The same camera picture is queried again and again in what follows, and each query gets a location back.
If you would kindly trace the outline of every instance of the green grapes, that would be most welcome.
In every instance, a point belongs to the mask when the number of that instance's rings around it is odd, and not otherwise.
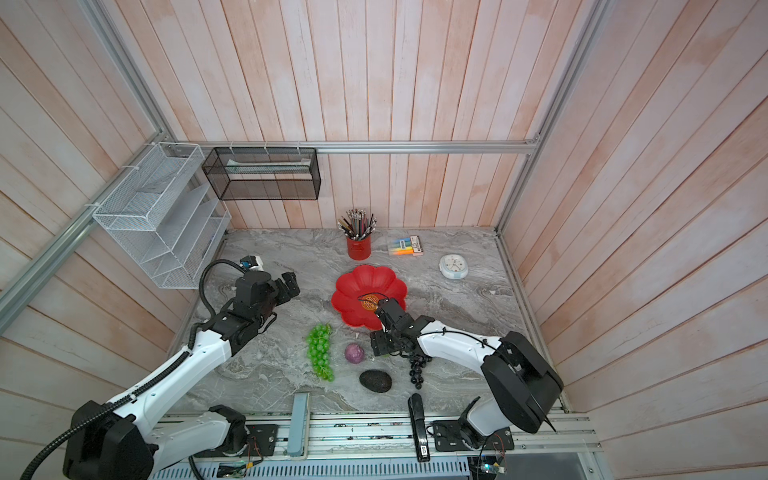
[[[331,325],[318,324],[306,338],[306,357],[312,363],[312,370],[323,380],[333,381],[333,369],[330,367],[328,355],[328,340],[331,334]]]

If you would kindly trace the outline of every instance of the red bowl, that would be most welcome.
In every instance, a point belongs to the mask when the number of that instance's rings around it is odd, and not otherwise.
[[[347,325],[381,330],[382,324],[374,313],[374,302],[385,298],[385,295],[397,300],[402,309],[406,309],[408,287],[395,272],[385,266],[361,265],[339,277],[331,305],[341,313]],[[362,296],[367,296],[368,301],[358,300]]]

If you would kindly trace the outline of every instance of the black mesh basket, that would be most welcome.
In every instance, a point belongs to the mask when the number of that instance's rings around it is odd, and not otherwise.
[[[221,200],[317,200],[314,148],[216,147],[203,172]]]

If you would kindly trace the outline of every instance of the wood panel wall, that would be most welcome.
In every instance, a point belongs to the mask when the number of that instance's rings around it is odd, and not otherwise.
[[[766,477],[766,25],[617,2],[504,233],[616,478]]]
[[[0,2],[0,290],[154,134],[77,0]],[[0,338],[3,475],[160,365],[190,298],[86,239]]]
[[[533,137],[594,0],[105,0],[189,141]],[[322,155],[317,202],[230,202],[239,228],[496,225],[523,157]]]

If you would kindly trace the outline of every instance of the purple onion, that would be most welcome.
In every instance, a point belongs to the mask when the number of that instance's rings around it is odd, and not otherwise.
[[[344,349],[344,357],[347,362],[357,364],[366,359],[366,352],[357,343],[350,343]]]

